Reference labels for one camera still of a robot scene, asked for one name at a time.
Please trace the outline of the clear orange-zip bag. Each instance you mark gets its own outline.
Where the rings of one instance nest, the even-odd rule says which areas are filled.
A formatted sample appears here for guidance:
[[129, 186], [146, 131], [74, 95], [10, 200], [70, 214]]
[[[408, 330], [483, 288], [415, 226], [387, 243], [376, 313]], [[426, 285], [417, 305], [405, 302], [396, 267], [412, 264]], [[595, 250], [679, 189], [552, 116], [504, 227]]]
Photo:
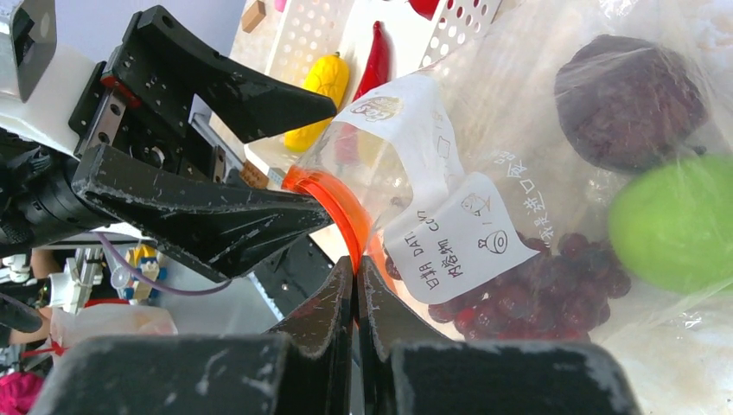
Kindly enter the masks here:
[[[485, 35], [345, 107], [283, 186], [314, 196], [353, 262], [374, 259], [397, 296], [380, 246], [413, 231], [460, 242], [522, 233], [553, 249], [580, 233], [614, 251], [610, 204], [651, 169], [619, 173], [583, 160], [560, 127], [554, 97], [558, 70], [599, 35], [671, 49], [702, 93], [707, 120], [651, 169], [697, 156], [732, 158], [731, 2], [520, 1]], [[357, 163], [339, 168], [335, 144], [345, 124], [356, 136], [367, 131], [389, 141], [403, 171], [363, 176]], [[587, 340], [620, 361], [644, 413], [731, 413], [732, 281], [680, 294], [618, 261], [632, 289]]]

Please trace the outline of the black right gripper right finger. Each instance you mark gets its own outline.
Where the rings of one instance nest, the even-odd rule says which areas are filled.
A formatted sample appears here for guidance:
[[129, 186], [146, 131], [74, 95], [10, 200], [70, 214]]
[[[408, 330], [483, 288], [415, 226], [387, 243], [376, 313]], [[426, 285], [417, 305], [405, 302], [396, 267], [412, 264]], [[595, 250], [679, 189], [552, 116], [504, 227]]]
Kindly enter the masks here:
[[393, 373], [392, 348], [401, 343], [446, 342], [386, 285], [374, 259], [364, 256], [356, 274], [360, 369], [366, 414], [414, 414], [411, 378]]

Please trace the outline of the green apple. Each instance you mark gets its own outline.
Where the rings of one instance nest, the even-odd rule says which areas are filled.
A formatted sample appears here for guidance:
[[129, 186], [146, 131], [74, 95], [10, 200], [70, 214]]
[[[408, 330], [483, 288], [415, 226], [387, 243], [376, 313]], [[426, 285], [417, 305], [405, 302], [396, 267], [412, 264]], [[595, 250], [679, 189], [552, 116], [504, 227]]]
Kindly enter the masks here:
[[731, 156], [686, 158], [636, 177], [611, 202], [608, 233], [621, 264], [660, 289], [731, 283]]

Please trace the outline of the dark maroon fig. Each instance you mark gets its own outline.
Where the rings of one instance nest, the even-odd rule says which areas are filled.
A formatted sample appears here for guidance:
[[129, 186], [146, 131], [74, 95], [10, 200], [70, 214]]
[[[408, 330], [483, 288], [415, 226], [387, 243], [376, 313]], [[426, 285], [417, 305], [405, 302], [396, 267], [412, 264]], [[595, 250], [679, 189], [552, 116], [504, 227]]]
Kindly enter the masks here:
[[597, 168], [640, 173], [662, 164], [708, 118], [682, 57], [639, 38], [599, 35], [558, 70], [558, 120]]

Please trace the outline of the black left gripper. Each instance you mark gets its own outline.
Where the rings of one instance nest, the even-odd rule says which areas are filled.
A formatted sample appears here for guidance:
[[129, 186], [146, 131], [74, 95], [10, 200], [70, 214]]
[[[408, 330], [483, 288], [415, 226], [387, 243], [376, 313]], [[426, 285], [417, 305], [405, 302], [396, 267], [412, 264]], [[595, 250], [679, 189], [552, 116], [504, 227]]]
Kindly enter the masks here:
[[70, 155], [2, 128], [3, 256], [119, 220], [169, 258], [224, 282], [332, 224], [311, 196], [221, 184], [228, 171], [222, 143], [209, 143], [191, 124], [180, 137], [155, 133], [105, 86], [104, 68], [96, 64], [72, 111], [80, 140]]

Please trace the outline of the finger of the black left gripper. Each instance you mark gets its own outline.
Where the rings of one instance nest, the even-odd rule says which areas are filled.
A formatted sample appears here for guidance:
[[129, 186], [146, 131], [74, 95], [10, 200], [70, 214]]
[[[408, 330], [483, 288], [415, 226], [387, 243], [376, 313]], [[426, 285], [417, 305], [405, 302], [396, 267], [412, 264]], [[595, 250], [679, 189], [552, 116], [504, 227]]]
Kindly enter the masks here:
[[108, 61], [108, 86], [145, 130], [185, 137], [199, 97], [242, 143], [331, 118], [328, 97], [275, 80], [220, 54], [163, 6], [137, 12]]

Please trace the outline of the dark red grape bunch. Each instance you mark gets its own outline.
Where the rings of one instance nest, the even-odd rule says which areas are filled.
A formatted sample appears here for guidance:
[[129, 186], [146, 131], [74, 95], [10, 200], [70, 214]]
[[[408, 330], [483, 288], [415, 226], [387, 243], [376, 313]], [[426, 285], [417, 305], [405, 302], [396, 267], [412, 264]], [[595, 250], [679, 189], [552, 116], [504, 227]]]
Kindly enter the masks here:
[[380, 247], [398, 296], [451, 340], [585, 341], [633, 286], [610, 246], [580, 233], [558, 249], [503, 231], [467, 242], [413, 231]]

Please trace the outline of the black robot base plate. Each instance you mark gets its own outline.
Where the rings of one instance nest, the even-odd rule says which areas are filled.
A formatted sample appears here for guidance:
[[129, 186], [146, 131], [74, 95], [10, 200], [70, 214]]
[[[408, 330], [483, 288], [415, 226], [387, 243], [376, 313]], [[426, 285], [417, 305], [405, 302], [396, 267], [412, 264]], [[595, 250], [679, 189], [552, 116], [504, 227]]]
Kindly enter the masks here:
[[278, 319], [320, 289], [334, 262], [310, 237], [260, 263], [249, 276]]

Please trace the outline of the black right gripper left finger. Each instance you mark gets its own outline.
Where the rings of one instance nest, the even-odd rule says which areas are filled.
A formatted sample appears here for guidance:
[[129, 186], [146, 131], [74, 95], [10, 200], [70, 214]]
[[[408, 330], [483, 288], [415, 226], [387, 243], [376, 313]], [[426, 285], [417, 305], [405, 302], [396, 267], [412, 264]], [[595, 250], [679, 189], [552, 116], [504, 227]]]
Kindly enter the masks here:
[[353, 279], [351, 259], [339, 259], [319, 290], [269, 330], [283, 347], [274, 414], [349, 413]]

